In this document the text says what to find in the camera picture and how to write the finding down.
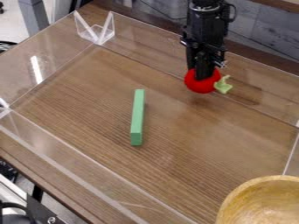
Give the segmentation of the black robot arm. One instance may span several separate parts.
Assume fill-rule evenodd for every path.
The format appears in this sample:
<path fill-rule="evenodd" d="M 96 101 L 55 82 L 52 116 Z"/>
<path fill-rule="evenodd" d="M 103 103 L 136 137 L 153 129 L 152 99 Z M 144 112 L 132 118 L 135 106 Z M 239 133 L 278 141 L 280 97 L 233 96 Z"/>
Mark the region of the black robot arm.
<path fill-rule="evenodd" d="M 208 79 L 215 67 L 224 67 L 224 38 L 236 16 L 236 6 L 225 0 L 188 0 L 180 42 L 185 47 L 187 67 L 193 70 L 196 81 Z"/>

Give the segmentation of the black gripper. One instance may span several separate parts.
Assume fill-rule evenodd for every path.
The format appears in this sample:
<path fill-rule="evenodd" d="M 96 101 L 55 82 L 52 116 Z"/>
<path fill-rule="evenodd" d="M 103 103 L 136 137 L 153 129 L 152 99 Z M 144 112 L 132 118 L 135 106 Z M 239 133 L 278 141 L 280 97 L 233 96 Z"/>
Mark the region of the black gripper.
<path fill-rule="evenodd" d="M 212 76 L 215 67 L 224 64 L 227 48 L 224 38 L 229 28 L 228 5 L 189 5 L 187 22 L 181 30 L 188 69 L 195 68 L 195 79 Z"/>

